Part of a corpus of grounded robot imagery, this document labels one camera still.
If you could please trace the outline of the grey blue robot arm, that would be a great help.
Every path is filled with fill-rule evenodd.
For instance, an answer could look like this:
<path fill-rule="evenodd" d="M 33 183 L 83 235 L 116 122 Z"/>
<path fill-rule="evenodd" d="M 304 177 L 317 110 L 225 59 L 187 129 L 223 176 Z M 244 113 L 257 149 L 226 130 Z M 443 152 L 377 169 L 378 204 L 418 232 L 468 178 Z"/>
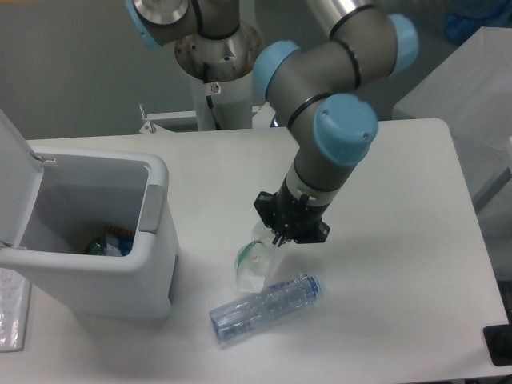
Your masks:
<path fill-rule="evenodd" d="M 328 40 L 304 51 L 292 41 L 264 46 L 237 1 L 128 1 L 126 8 L 148 47 L 174 45 L 200 130 L 249 126 L 250 92 L 260 90 L 299 149 L 279 191 L 260 193 L 255 209 L 277 246 L 324 242 L 330 228 L 322 217 L 378 131 L 374 110 L 354 92 L 414 62 L 411 20 L 370 1 L 311 1 Z"/>

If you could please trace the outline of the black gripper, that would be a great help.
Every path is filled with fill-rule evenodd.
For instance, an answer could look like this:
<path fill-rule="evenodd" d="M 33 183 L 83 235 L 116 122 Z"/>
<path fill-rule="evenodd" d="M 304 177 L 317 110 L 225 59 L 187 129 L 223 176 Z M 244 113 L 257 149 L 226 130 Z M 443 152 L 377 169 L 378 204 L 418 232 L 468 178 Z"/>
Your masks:
<path fill-rule="evenodd" d="M 324 223 L 322 216 L 330 204 L 313 206 L 312 202 L 313 198 L 306 194 L 296 198 L 284 180 L 278 192 L 260 192 L 254 207 L 262 223 L 274 233 L 273 245 L 282 246 L 288 241 L 297 244 L 324 243 L 330 227 Z"/>

